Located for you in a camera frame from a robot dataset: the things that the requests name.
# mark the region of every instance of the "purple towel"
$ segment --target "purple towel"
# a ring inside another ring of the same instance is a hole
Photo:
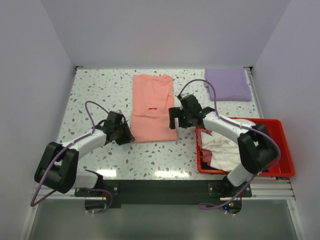
[[[213,85],[218,101],[251,101],[251,91],[247,84],[244,68],[206,68],[205,79]],[[209,91],[210,100],[213,101],[213,90],[206,82],[204,86]]]

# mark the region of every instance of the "light purple wall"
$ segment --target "light purple wall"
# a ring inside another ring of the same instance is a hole
[[[252,66],[290,0],[41,0],[76,65]]]
[[[282,121],[308,239],[320,239],[320,1],[292,0],[253,67],[266,118]]]
[[[73,64],[42,3],[0,0],[0,239],[20,235],[72,82]]]

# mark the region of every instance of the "pink shirt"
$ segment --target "pink shirt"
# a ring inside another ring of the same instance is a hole
[[[174,106],[172,77],[135,75],[131,122],[135,142],[178,140],[177,130],[169,128],[169,108]]]

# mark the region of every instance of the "speckled white surface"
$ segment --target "speckled white surface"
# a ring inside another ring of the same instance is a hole
[[[66,108],[58,141],[72,140],[91,128],[85,111],[87,100],[97,102],[107,110],[121,110],[131,120],[133,76],[139,74],[167,74],[174,80],[176,96],[192,79],[204,79],[204,69],[78,69]],[[194,94],[202,107],[214,107],[203,82],[194,82],[184,93]],[[175,98],[175,105],[180,102]],[[259,118],[252,101],[219,101],[219,113],[228,117]],[[95,123],[106,118],[106,113],[89,105]],[[118,146],[114,142],[95,149],[78,162],[79,169],[96,171],[106,179],[137,180],[208,180],[222,176],[201,174],[197,170],[195,128],[178,129],[178,141],[129,143]]]

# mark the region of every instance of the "red plastic bin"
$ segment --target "red plastic bin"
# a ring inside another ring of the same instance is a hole
[[[244,119],[244,117],[232,117],[232,119]],[[271,138],[278,144],[281,151],[280,161],[269,168],[267,171],[260,174],[261,177],[293,177],[295,175],[295,169],[291,160],[289,148],[287,145],[286,137],[282,124],[277,119],[262,119],[262,118],[245,118],[256,124],[263,124],[269,131]],[[202,174],[228,174],[226,171],[218,170],[207,165],[202,161],[202,151],[198,146],[198,134],[196,134],[196,158],[197,169]]]

